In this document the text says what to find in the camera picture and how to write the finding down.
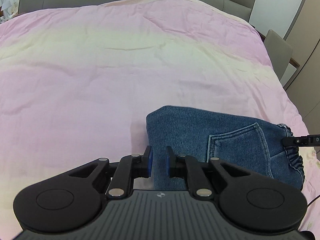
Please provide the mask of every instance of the metal screw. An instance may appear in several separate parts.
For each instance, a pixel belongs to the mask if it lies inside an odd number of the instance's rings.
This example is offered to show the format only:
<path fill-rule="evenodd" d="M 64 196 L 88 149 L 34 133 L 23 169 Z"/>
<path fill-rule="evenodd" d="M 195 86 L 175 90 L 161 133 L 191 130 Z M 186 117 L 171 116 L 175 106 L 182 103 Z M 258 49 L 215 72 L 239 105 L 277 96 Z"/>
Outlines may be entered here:
<path fill-rule="evenodd" d="M 201 188 L 197 190 L 197 195 L 200 197 L 209 197 L 212 194 L 212 191 L 207 188 Z"/>
<path fill-rule="evenodd" d="M 109 195 L 113 197 L 120 197 L 124 194 L 124 190 L 122 188 L 112 188 L 109 190 Z"/>

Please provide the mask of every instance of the bed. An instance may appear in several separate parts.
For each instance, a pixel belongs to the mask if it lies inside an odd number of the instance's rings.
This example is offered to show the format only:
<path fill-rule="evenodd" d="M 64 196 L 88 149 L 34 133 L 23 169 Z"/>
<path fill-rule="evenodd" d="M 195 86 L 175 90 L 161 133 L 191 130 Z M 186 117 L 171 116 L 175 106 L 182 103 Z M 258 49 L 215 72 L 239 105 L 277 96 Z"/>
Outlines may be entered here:
<path fill-rule="evenodd" d="M 228 1 L 240 6 L 234 14 Z M 21 189 L 100 157 L 142 153 L 146 115 L 161 106 L 308 134 L 247 22 L 254 0 L 228 1 L 20 0 L 25 14 L 0 25 L 2 240 L 21 231 L 12 210 Z M 320 163 L 312 147 L 300 154 L 310 202 L 320 194 Z M 319 238 L 319 212 L 315 202 L 300 230 Z"/>

